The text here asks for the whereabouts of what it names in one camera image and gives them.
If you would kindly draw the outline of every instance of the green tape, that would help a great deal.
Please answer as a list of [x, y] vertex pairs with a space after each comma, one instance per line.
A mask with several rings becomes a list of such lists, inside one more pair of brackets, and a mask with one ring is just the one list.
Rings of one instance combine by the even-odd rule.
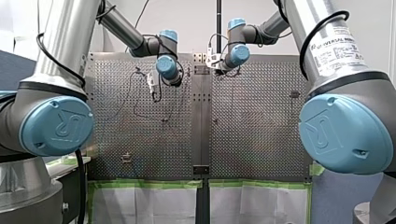
[[305, 183], [288, 183], [278, 181], [265, 181], [265, 180], [209, 180], [210, 188], [241, 188], [241, 187], [259, 187], [271, 189], [307, 189]]
[[92, 224], [92, 216], [93, 216], [93, 194], [96, 191], [96, 187], [94, 185], [88, 185], [88, 222]]
[[90, 186], [96, 189], [199, 189], [202, 181], [148, 181], [138, 179], [118, 179], [113, 181], [91, 181]]
[[312, 209], [312, 184], [305, 183], [307, 186], [307, 206], [306, 206], [306, 224], [311, 224], [311, 209]]
[[322, 175], [325, 171], [325, 168], [317, 163], [314, 163], [309, 166], [309, 174], [310, 175]]
[[77, 159], [73, 158], [73, 159], [65, 159], [64, 161], [62, 161], [63, 165], [77, 165]]
[[224, 179], [224, 180], [209, 180], [209, 187], [211, 188], [240, 188], [243, 183], [239, 180]]

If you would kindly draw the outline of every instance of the perforated metal panel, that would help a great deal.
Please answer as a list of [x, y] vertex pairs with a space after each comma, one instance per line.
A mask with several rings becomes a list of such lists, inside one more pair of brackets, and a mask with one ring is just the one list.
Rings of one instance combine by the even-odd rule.
[[213, 78], [212, 178], [307, 180], [298, 134], [305, 83], [293, 56], [256, 56], [241, 75]]
[[[91, 179], [191, 179], [191, 67], [180, 57], [186, 76], [180, 88], [162, 85], [163, 99], [155, 104], [146, 78], [154, 59], [127, 54], [92, 54], [87, 87], [94, 109], [95, 157]], [[121, 157], [131, 155], [131, 162]]]

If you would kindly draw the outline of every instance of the vertical pole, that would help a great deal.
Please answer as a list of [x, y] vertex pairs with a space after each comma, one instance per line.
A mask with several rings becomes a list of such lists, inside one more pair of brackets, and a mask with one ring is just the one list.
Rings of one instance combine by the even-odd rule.
[[218, 16], [217, 16], [217, 34], [219, 34], [217, 36], [217, 53], [221, 53], [221, 0], [218, 0]]

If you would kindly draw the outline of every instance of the white wall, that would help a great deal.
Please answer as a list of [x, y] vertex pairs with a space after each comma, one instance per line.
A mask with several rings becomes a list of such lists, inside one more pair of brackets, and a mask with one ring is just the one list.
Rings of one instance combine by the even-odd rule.
[[[2, 15], [0, 37], [11, 34], [17, 41], [14, 52], [31, 59], [34, 59], [38, 53], [35, 44], [36, 1], [0, 0], [0, 15]], [[50, 6], [51, 0], [40, 1], [44, 8], [42, 17], [46, 17], [46, 8]], [[396, 63], [393, 62], [396, 58], [394, 1], [334, 0], [339, 8], [350, 11], [351, 18], [348, 24], [366, 62], [372, 68], [390, 72], [392, 77], [396, 71]], [[111, 2], [117, 5], [117, 9], [131, 23], [135, 24], [146, 0], [111, 0]], [[226, 34], [227, 23], [232, 18], [242, 17], [248, 23], [260, 24], [276, 10], [273, 0], [223, 0], [223, 34]], [[11, 17], [11, 21], [4, 19], [7, 17]], [[179, 35], [179, 52], [205, 52], [208, 38], [216, 32], [216, 1], [150, 0], [137, 28], [142, 34], [158, 34], [162, 29], [174, 29]], [[256, 54], [298, 54], [292, 36], [279, 40], [275, 46], [266, 46], [262, 49], [250, 46], [250, 48]], [[92, 41], [92, 51], [121, 52], [125, 51], [125, 46], [111, 33], [97, 26]]]

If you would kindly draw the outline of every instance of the metal frame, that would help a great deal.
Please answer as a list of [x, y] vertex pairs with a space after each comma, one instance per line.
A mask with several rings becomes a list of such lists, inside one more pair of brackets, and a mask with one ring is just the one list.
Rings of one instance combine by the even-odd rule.
[[[309, 175], [309, 165], [312, 163], [311, 158], [308, 155], [304, 155], [304, 176], [213, 176], [211, 173], [211, 150], [212, 150], [212, 126], [216, 125], [216, 118], [213, 117], [212, 113], [212, 102], [213, 102], [213, 92], [212, 86], [214, 79], [211, 74], [207, 73], [205, 70], [205, 57], [204, 53], [191, 54], [179, 54], [179, 59], [183, 62], [191, 62], [190, 71], [186, 73], [191, 74], [191, 178], [195, 179], [207, 179], [207, 178], [255, 178], [255, 179], [272, 179], [279, 181], [289, 181], [289, 182], [310, 182], [311, 177]], [[89, 56], [87, 69], [86, 69], [86, 79], [87, 87], [86, 92], [89, 95], [89, 104], [92, 105], [95, 96], [94, 93], [94, 76], [95, 67], [94, 63], [97, 60], [108, 60], [111, 62], [155, 62], [155, 58], [151, 59], [132, 59], [129, 54], [125, 53], [91, 53]], [[298, 66], [298, 57], [296, 56], [263, 56], [263, 55], [252, 55], [249, 63], [257, 64], [266, 62], [268, 64], [279, 64], [286, 62], [286, 65], [291, 64]], [[95, 144], [94, 136], [92, 138], [92, 143], [88, 145], [89, 155], [95, 158], [95, 150], [97, 145]], [[166, 180], [180, 179], [176, 176], [169, 176], [165, 178]]]

